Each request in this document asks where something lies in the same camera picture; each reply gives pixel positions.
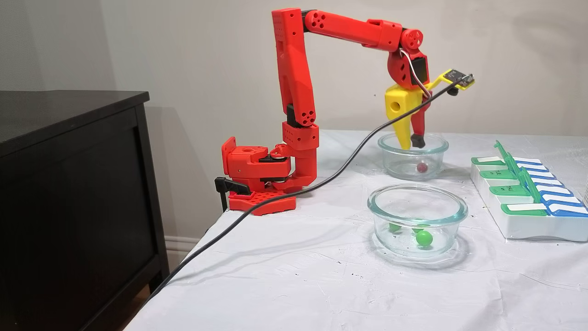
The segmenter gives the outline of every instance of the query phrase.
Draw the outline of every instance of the clear glass bowl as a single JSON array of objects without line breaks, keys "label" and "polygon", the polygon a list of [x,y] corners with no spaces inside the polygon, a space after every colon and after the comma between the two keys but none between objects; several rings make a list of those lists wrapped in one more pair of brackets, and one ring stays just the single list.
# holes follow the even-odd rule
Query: clear glass bowl
[{"label": "clear glass bowl", "polygon": [[369,196],[367,206],[378,240],[392,252],[412,257],[448,251],[467,216],[460,197],[420,184],[382,187]]},{"label": "clear glass bowl", "polygon": [[384,168],[392,176],[404,180],[425,181],[441,172],[443,153],[449,143],[436,135],[425,134],[425,147],[403,150],[395,133],[378,139],[382,149]]}]

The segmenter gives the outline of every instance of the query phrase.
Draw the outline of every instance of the red robot arm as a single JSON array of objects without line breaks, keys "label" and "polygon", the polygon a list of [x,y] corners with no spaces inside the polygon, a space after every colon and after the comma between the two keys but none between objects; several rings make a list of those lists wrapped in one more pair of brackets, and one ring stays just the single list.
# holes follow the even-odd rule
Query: red robot arm
[{"label": "red robot arm", "polygon": [[[402,47],[410,56],[417,77],[429,82],[427,57],[419,51],[423,35],[419,30],[404,29],[400,24],[368,19],[366,22],[328,12],[299,8],[272,11],[278,55],[278,76],[282,94],[282,140],[268,154],[259,146],[236,146],[230,138],[222,148],[225,174],[246,184],[250,196],[229,195],[232,210],[246,210],[269,197],[300,190],[316,179],[316,149],[319,127],[315,124],[316,110],[310,80],[304,33],[357,42],[367,48],[389,52],[387,69],[392,79],[405,89],[420,88],[410,74],[409,60],[402,56]],[[296,167],[290,174],[290,158]],[[284,199],[254,211],[254,214],[275,213],[294,209],[295,198]]]}]

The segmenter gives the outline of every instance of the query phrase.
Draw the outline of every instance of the black clamp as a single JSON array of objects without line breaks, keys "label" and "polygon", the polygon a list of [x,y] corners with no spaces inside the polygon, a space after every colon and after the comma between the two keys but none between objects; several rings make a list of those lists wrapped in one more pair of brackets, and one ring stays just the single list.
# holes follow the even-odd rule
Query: black clamp
[{"label": "black clamp", "polygon": [[249,186],[243,183],[239,183],[238,181],[230,180],[225,177],[217,177],[215,178],[215,187],[216,191],[220,193],[220,203],[222,204],[222,211],[223,213],[227,209],[226,203],[226,193],[227,192],[235,192],[236,194],[242,196],[250,196],[251,190]]}]

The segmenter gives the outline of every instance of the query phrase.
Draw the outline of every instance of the wall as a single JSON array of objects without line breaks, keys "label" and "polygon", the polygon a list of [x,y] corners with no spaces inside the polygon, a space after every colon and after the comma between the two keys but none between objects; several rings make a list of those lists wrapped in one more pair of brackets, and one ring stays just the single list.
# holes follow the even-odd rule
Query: wall
[{"label": "wall", "polygon": [[[583,0],[5,0],[2,6],[0,69],[10,74],[0,77],[0,88],[150,92],[146,110],[170,241],[200,238],[220,214],[213,179],[222,175],[227,138],[280,142],[272,9],[319,8],[421,29],[431,75],[455,67],[477,79],[457,98],[435,101],[429,131],[588,135]],[[8,20],[11,12],[20,19]],[[321,128],[369,130],[384,121],[383,92],[393,84],[387,55],[305,38]]]}]

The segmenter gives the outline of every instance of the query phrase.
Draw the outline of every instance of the white tablecloth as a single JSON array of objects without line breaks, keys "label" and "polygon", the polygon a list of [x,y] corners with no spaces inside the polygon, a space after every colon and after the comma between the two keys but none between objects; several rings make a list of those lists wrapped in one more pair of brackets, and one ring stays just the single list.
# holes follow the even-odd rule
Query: white tablecloth
[{"label": "white tablecloth", "polygon": [[[318,180],[366,134],[322,130]],[[246,218],[126,330],[588,330],[588,244],[505,240],[469,178],[470,157],[498,155],[499,139],[516,157],[541,159],[580,197],[588,137],[442,136],[446,169],[427,184],[464,198],[470,214],[449,252],[403,259],[374,239],[367,197],[402,182],[382,171],[374,138],[296,210]],[[224,213],[197,247],[238,215]]]}]

